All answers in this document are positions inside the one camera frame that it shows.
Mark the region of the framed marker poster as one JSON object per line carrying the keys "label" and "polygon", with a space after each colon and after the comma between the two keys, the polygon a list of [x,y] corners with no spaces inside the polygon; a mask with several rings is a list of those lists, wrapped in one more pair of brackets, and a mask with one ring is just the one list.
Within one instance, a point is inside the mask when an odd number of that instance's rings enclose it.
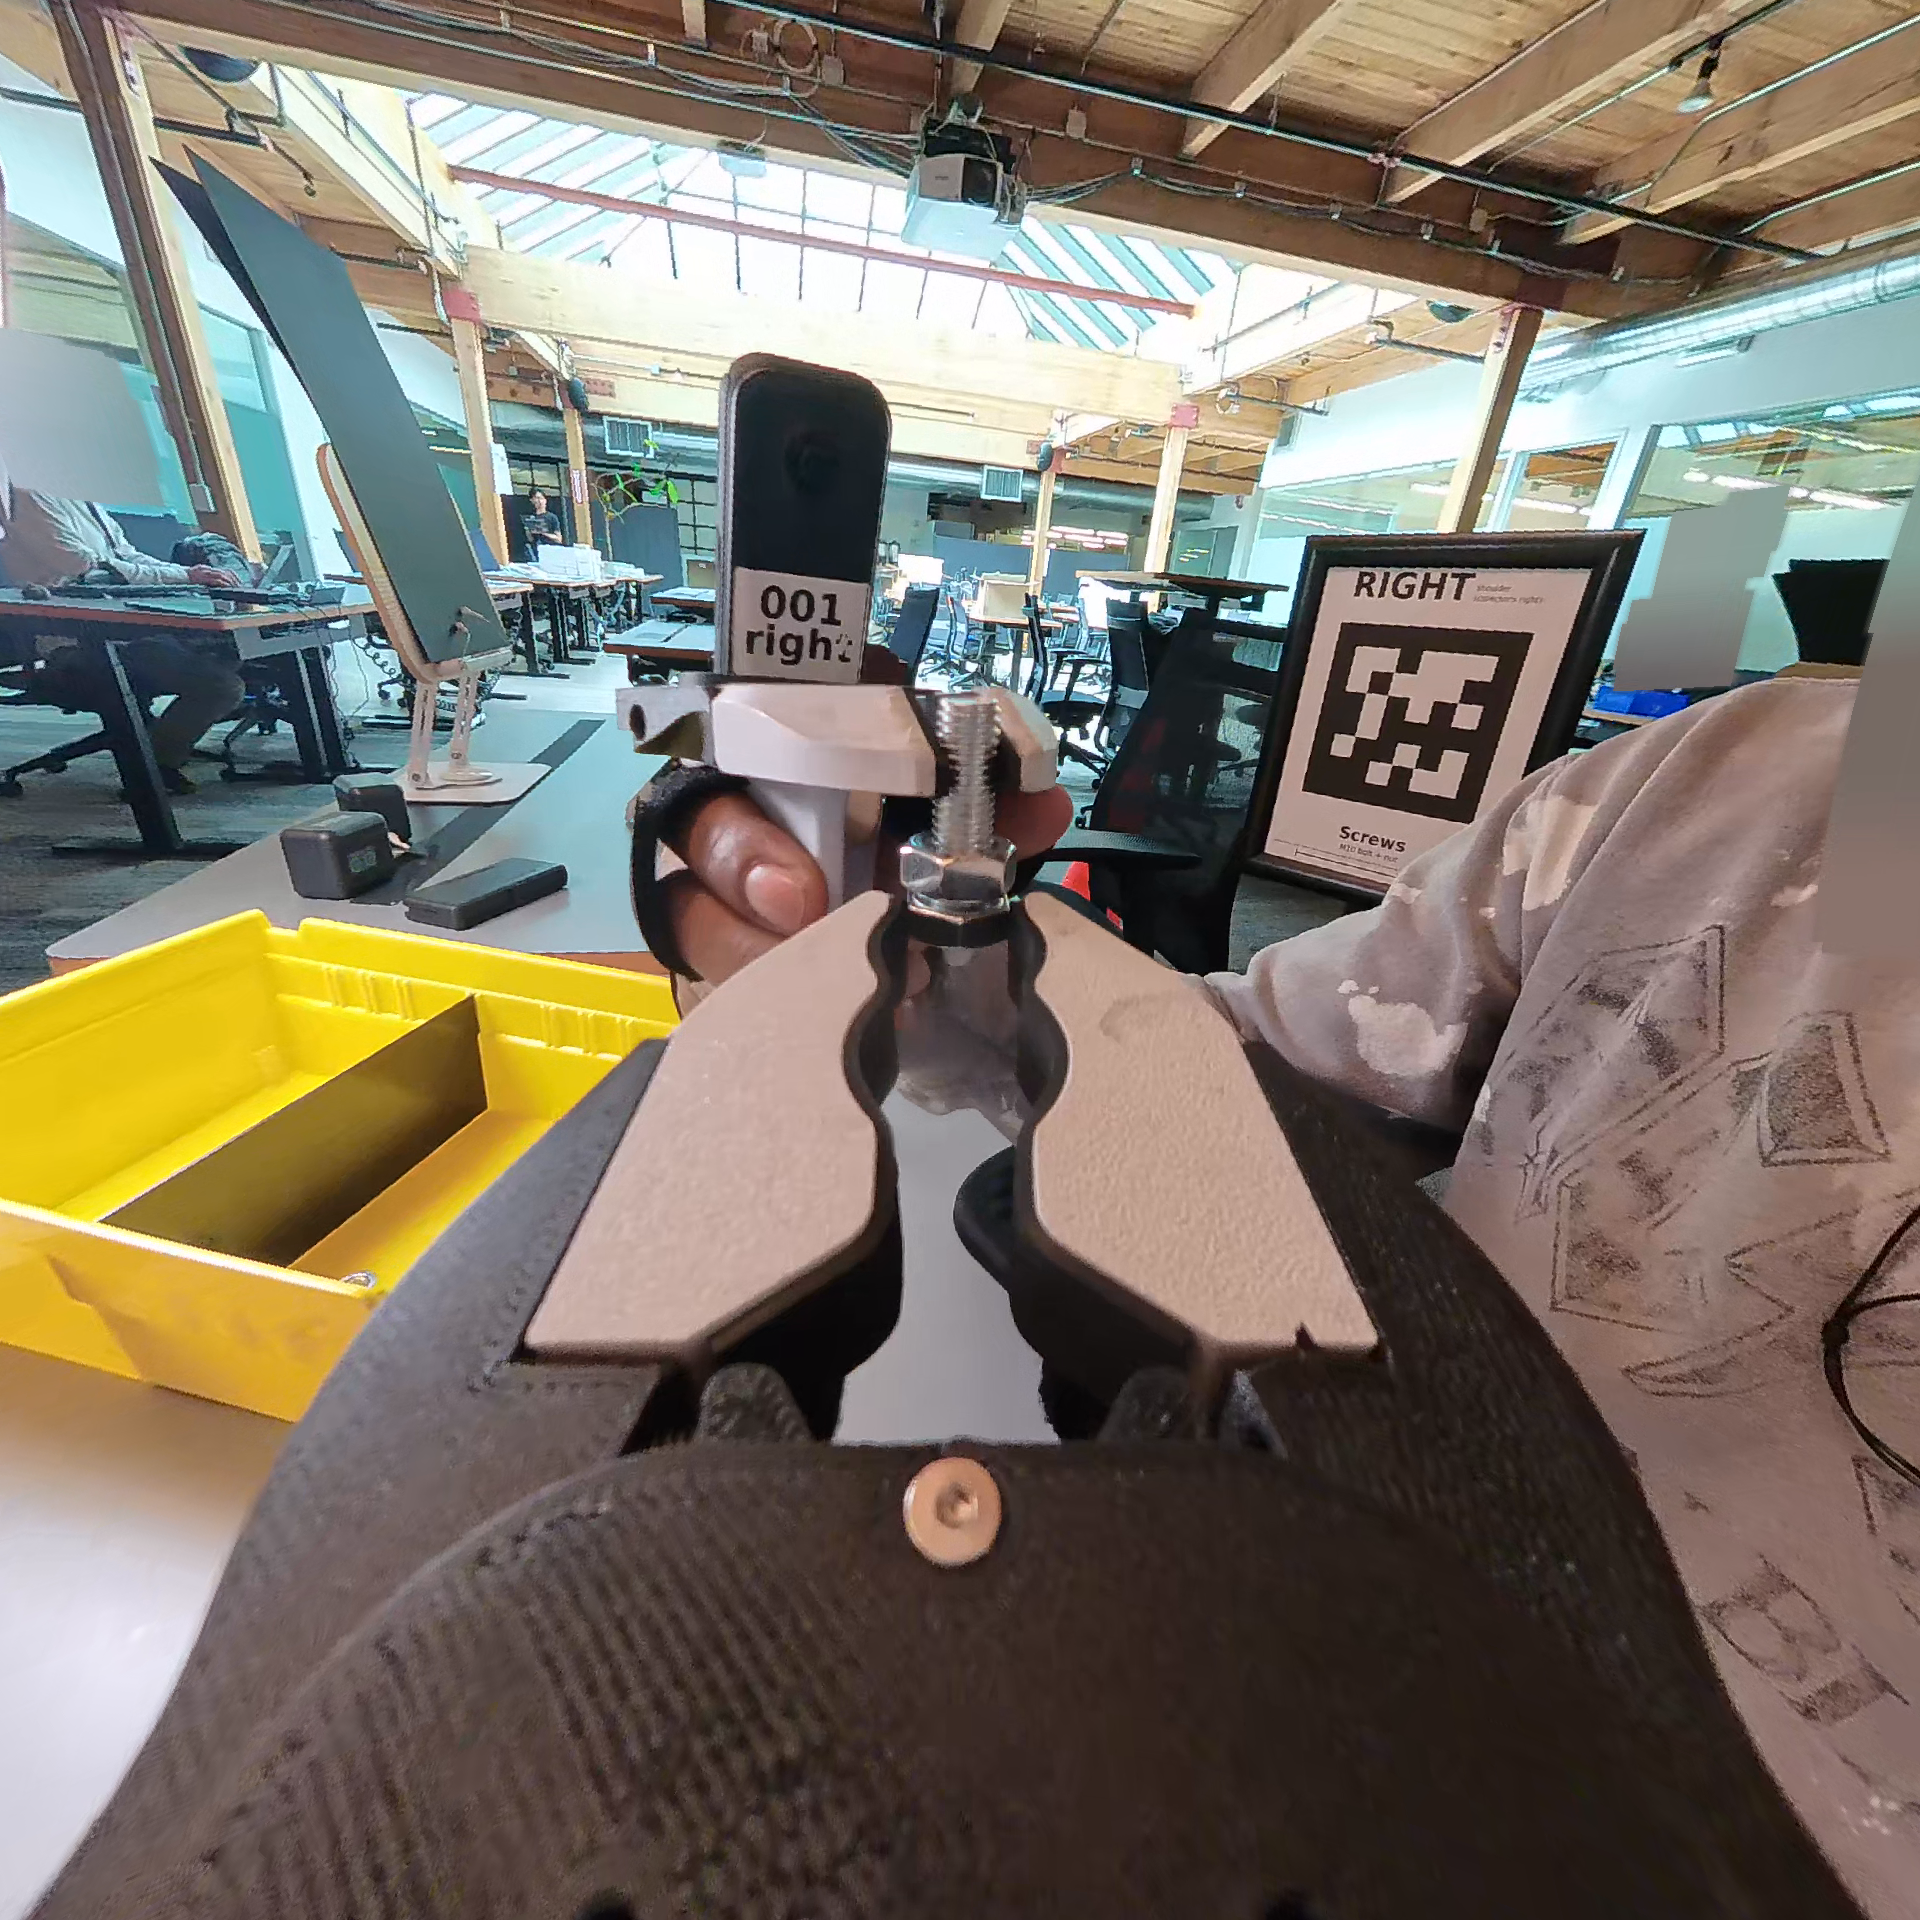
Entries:
{"label": "framed marker poster", "polygon": [[1307,539],[1242,873],[1385,895],[1407,854],[1565,762],[1630,562],[1637,524]]}

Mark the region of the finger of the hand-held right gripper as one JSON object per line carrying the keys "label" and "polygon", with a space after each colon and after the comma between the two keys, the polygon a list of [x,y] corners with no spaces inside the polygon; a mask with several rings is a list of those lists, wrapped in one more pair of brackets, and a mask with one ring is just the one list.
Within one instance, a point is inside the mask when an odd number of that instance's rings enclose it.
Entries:
{"label": "finger of the hand-held right gripper", "polygon": [[1019,696],[986,696],[986,705],[995,705],[978,746],[986,788],[1056,788],[1064,735],[1044,725],[1044,705]]}
{"label": "finger of the hand-held right gripper", "polygon": [[728,682],[712,764],[738,783],[932,796],[941,746],[910,682]]}

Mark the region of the silver hex bolt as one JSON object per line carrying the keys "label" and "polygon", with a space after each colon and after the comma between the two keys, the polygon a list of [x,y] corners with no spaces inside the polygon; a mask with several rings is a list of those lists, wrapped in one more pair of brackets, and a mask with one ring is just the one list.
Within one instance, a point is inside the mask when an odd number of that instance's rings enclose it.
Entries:
{"label": "silver hex bolt", "polygon": [[[932,796],[932,842],[941,847],[978,847],[978,842],[995,842],[995,788],[986,788],[986,771],[978,771],[978,746],[986,746],[986,696],[941,696],[932,703],[932,745],[941,745],[941,764],[947,764],[947,788]],[[1006,939],[1006,904],[1014,904],[1014,893],[1006,895],[910,895],[910,926],[918,926],[918,939],[932,939],[932,950],[986,950],[986,939]]]}

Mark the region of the black panel wooden stand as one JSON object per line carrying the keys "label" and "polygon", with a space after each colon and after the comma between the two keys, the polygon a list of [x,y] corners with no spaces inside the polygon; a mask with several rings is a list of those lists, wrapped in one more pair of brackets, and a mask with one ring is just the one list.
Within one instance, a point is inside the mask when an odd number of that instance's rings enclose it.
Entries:
{"label": "black panel wooden stand", "polygon": [[325,491],[364,562],[391,647],[409,678],[409,762],[404,796],[428,806],[514,806],[544,764],[476,764],[476,682],[514,664],[514,629],[488,597],[469,524],[433,481],[433,455],[376,354],[376,333],[330,247],[258,208],[209,156],[189,171],[157,168],[179,216],[209,227],[226,268],[244,289],[258,325],[292,354],[306,407],[325,413]]}

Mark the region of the black flat box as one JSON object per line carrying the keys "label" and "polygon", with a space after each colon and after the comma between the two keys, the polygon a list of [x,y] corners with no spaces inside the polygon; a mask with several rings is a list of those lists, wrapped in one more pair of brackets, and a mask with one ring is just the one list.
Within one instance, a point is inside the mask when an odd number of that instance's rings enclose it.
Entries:
{"label": "black flat box", "polygon": [[502,915],[535,904],[535,895],[561,895],[561,893],[568,893],[568,868],[551,868],[551,854],[494,854],[476,873],[418,885],[404,895],[404,915],[428,926],[428,928],[476,928],[476,926],[502,926]]}

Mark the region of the yellow storage bin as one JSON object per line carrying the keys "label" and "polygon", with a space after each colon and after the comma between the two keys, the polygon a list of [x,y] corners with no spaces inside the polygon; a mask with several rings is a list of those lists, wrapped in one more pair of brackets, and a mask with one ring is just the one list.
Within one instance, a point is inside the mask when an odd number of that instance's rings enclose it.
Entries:
{"label": "yellow storage bin", "polygon": [[[292,1268],[108,1210],[476,996],[488,1112]],[[404,1268],[643,1037],[656,972],[514,953],[368,926],[226,915],[0,1004],[0,1346],[306,1421]]]}

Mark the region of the ceiling projector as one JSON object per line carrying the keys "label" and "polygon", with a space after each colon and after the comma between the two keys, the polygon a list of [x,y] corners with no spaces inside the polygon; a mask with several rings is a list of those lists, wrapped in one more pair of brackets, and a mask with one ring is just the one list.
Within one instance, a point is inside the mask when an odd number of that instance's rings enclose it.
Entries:
{"label": "ceiling projector", "polygon": [[1019,168],[1006,129],[932,123],[910,171],[897,236],[925,257],[995,261],[1019,227]]}

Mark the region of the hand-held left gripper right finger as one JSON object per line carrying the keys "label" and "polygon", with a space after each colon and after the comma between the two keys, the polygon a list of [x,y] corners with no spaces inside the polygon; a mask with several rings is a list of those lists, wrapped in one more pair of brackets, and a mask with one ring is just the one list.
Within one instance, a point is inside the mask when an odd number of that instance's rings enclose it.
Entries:
{"label": "hand-held left gripper right finger", "polygon": [[1014,915],[1019,1147],[1014,1327],[1088,1424],[1177,1380],[1209,1424],[1269,1402],[1380,1402],[1380,1316],[1307,1167],[1200,979],[1064,895]]}

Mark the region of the black office chair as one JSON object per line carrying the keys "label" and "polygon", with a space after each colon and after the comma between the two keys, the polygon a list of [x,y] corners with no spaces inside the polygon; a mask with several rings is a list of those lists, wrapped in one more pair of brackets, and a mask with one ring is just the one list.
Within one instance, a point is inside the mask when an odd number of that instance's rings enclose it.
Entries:
{"label": "black office chair", "polygon": [[1088,868],[1088,904],[1177,972],[1230,965],[1280,664],[1289,629],[1177,629],[1088,826],[1044,847],[1044,868]]}

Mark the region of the office desk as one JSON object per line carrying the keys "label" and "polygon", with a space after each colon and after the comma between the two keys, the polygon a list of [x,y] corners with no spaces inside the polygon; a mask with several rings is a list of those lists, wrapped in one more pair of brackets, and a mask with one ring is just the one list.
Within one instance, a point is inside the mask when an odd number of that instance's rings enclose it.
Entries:
{"label": "office desk", "polygon": [[0,635],[14,660],[33,660],[33,635],[62,635],[108,664],[108,762],[120,771],[120,806],[131,834],[81,834],[81,842],[47,842],[60,854],[234,854],[244,842],[189,842],[172,826],[172,788],[157,783],[157,746],[145,746],[145,715],[131,705],[131,678],[120,647],[157,640],[157,635],[189,635],[189,640],[226,640],[234,660],[266,660],[268,682],[292,696],[292,725],[293,725],[293,764],[306,783],[336,783],[364,762],[348,746],[348,715],[330,696],[330,640],[355,640],[368,629],[368,597],[336,597],[336,602],[258,602],[258,613],[226,613],[213,597],[0,597]]}

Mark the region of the black cube device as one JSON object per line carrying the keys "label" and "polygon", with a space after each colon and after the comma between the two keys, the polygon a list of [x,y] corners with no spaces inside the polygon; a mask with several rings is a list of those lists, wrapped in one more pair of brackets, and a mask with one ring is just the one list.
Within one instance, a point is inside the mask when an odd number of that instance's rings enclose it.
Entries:
{"label": "black cube device", "polygon": [[398,873],[398,834],[368,806],[314,816],[281,834],[293,895],[368,895]]}

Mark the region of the person's right hand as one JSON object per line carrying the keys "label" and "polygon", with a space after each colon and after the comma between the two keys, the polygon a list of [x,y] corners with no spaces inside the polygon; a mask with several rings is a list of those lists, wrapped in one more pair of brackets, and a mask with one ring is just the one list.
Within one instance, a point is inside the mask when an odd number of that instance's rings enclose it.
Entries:
{"label": "person's right hand", "polygon": [[[1019,854],[1070,834],[1070,788],[1006,788],[995,842]],[[876,885],[897,893],[897,834],[876,834]],[[656,885],[667,928],[702,979],[677,972],[677,1010],[696,1010],[715,979],[754,972],[764,950],[803,939],[835,915],[814,854],[757,816],[757,796],[728,788],[677,834]],[[932,950],[910,950],[910,996],[932,987]]]}

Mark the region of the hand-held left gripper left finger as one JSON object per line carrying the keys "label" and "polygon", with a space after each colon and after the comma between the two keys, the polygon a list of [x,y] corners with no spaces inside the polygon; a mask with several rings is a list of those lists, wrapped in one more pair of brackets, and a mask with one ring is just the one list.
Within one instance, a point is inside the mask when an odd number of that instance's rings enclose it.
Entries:
{"label": "hand-held left gripper left finger", "polygon": [[732,972],[656,1070],[530,1316],[535,1363],[757,1363],[811,1424],[897,1327],[897,895],[867,893]]}

